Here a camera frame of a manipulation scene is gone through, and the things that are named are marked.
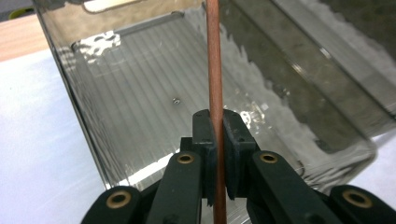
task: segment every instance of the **wooden surface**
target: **wooden surface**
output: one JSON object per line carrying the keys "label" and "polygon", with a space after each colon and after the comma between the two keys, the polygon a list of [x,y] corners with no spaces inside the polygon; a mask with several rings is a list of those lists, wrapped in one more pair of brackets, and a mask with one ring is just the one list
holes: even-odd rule
{"label": "wooden surface", "polygon": [[36,15],[0,22],[0,62],[48,49]]}

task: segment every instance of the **clamp jaw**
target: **clamp jaw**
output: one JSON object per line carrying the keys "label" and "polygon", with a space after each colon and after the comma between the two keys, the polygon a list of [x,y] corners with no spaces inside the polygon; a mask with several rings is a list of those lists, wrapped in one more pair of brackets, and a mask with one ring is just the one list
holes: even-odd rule
{"label": "clamp jaw", "polygon": [[[260,150],[241,117],[224,110],[225,182],[230,199],[247,198],[252,223],[396,223],[396,212],[370,192],[338,186],[326,196],[309,188],[275,152]],[[201,199],[213,205],[216,139],[208,110],[192,117],[163,179],[139,192],[115,187],[82,223],[200,223]]]}

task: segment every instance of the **brass insert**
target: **brass insert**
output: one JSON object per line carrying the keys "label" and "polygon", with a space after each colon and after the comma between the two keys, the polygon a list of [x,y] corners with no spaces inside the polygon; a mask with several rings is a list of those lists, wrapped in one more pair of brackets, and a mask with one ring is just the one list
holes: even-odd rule
{"label": "brass insert", "polygon": [[274,154],[271,154],[271,153],[262,153],[260,155],[260,159],[267,163],[276,163],[277,162],[277,156]]}
{"label": "brass insert", "polygon": [[126,190],[118,190],[112,193],[106,200],[109,208],[117,209],[125,206],[132,199],[131,194]]}
{"label": "brass insert", "polygon": [[181,154],[177,157],[177,161],[182,164],[188,164],[194,161],[194,157],[190,154]]}
{"label": "brass insert", "polygon": [[360,208],[370,208],[373,206],[373,202],[369,197],[354,189],[345,190],[343,192],[343,197],[347,202]]}

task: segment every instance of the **white surface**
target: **white surface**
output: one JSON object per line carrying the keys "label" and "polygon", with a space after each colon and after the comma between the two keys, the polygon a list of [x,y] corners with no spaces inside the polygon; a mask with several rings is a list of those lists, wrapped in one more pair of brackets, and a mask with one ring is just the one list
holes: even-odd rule
{"label": "white surface", "polygon": [[396,130],[375,138],[378,156],[350,185],[372,192],[396,210]]}
{"label": "white surface", "polygon": [[0,223],[79,223],[105,190],[49,50],[0,63]]}

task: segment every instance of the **copper rod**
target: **copper rod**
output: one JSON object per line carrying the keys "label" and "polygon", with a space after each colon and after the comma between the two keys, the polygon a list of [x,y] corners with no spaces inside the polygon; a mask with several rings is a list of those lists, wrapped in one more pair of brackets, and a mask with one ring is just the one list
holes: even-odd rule
{"label": "copper rod", "polygon": [[213,219],[214,223],[225,224],[227,217],[225,206],[224,148],[222,130],[223,102],[219,38],[219,0],[206,1],[206,27],[210,118],[213,122],[213,128],[218,143],[217,183]]}

